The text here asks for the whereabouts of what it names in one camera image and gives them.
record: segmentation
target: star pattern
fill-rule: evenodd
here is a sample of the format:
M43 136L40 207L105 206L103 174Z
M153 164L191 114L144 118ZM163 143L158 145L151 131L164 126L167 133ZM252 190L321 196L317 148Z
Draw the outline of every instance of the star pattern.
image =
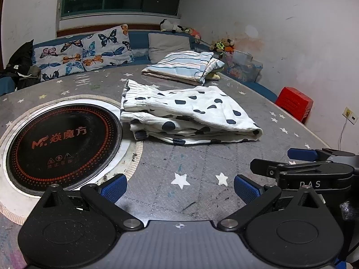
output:
M191 185L187 182L187 174L179 175L175 173L175 179L171 182L171 184L177 184L181 189L183 189L183 186L185 185Z
M224 184L225 186L228 186L227 179L228 177L225 176L222 172L219 175L216 175L216 178L218 179L218 185Z

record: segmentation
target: metal bolt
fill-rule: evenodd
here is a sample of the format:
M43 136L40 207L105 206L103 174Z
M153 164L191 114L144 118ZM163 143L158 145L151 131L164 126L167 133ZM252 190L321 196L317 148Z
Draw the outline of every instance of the metal bolt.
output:
M235 219L226 218L221 221L221 225L226 228L234 228L238 225L238 222Z
M123 225L128 228L136 228L141 225L141 222L138 219L129 218L123 222Z

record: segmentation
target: red plastic stool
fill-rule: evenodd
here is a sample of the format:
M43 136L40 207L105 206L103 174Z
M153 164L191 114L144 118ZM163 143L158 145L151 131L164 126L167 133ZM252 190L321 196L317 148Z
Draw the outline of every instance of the red plastic stool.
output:
M312 99L292 87L284 87L275 103L303 124L313 107Z

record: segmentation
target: folded clothing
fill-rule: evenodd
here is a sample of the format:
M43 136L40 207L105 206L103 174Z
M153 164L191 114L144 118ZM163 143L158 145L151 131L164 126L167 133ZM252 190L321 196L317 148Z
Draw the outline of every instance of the folded clothing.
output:
M256 141L263 131L216 86L160 91L128 80L121 122L136 139L149 135L174 144Z
M196 53L192 50L170 53L157 64L142 70L144 75L177 80L192 85L203 85L205 77L224 66L220 60L213 58L213 53Z

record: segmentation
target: gray cushion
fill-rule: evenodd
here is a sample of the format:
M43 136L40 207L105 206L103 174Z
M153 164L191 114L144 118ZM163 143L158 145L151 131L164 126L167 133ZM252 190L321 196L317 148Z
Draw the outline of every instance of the gray cushion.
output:
M191 50L189 38L179 35L149 33L148 42L148 56L153 64L164 59L169 53Z

